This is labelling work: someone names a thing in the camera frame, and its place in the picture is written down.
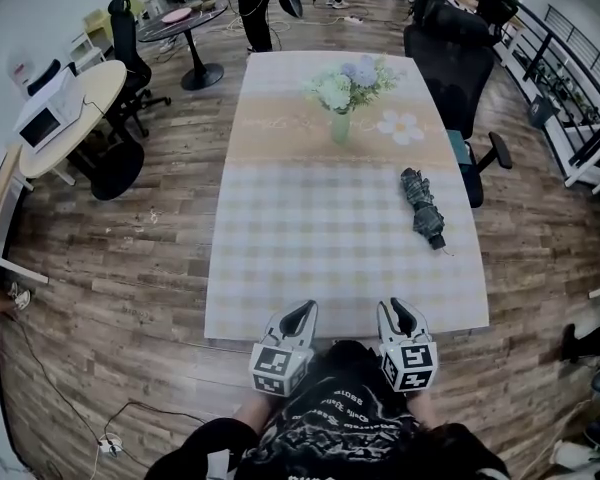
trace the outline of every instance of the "floor outlet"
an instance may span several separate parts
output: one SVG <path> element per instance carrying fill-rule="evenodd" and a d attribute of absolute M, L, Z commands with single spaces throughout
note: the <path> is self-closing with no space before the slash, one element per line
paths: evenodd
<path fill-rule="evenodd" d="M 109 439 L 101 438 L 100 442 L 100 453 L 109 455 L 110 457 L 117 457 L 122 452 L 122 441 L 117 437 L 109 437 Z"/>

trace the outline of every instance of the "shoe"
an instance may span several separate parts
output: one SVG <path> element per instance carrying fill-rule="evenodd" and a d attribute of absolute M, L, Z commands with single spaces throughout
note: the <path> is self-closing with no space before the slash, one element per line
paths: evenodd
<path fill-rule="evenodd" d="M 170 37 L 169 39 L 162 42 L 162 46 L 160 47 L 160 53 L 167 53 L 173 50 L 173 47 L 176 45 L 178 41 L 178 36 Z"/>
<path fill-rule="evenodd" d="M 20 295 L 16 297 L 15 302 L 18 310 L 22 311 L 29 305 L 29 302 L 31 302 L 31 292 L 29 290 L 23 291 Z"/>
<path fill-rule="evenodd" d="M 335 2 L 333 4 L 333 8 L 334 9 L 348 9 L 349 4 L 347 2 L 345 2 L 344 0 L 342 0 L 341 2 Z"/>

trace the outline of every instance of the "flower vase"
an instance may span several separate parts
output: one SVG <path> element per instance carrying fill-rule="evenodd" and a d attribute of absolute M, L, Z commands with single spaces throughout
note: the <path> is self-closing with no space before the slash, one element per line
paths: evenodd
<path fill-rule="evenodd" d="M 331 139 L 342 146 L 349 140 L 349 127 L 351 126 L 351 112 L 339 114 L 331 112 Z"/>

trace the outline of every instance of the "checkered tablecloth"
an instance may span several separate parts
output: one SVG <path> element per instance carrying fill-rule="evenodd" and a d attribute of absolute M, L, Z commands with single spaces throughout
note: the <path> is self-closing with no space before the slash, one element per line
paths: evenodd
<path fill-rule="evenodd" d="M 251 57 L 218 203 L 206 337 L 259 339 L 273 312 L 307 299 L 319 304 L 323 337 L 376 335 L 376 306 L 391 296 L 418 308 L 432 332 L 488 325 L 473 215 L 412 61 L 387 58 L 403 73 L 400 86 L 354 114 L 345 148 L 330 140 L 326 112 L 303 97 L 302 82 L 325 63 L 359 55 Z M 399 146 L 379 134 L 375 122 L 386 109 L 415 115 L 425 139 Z M 431 181 L 445 217 L 444 251 L 412 231 L 400 186 L 406 167 Z"/>

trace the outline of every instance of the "black umbrella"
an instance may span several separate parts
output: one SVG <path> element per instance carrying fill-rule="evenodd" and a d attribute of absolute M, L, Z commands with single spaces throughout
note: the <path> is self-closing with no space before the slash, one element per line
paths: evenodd
<path fill-rule="evenodd" d="M 429 192 L 429 180 L 422 179 L 420 171 L 406 168 L 400 175 L 407 201 L 415 210 L 413 230 L 428 241 L 433 250 L 442 249 L 446 244 L 442 238 L 444 217 L 433 205 L 433 195 Z"/>

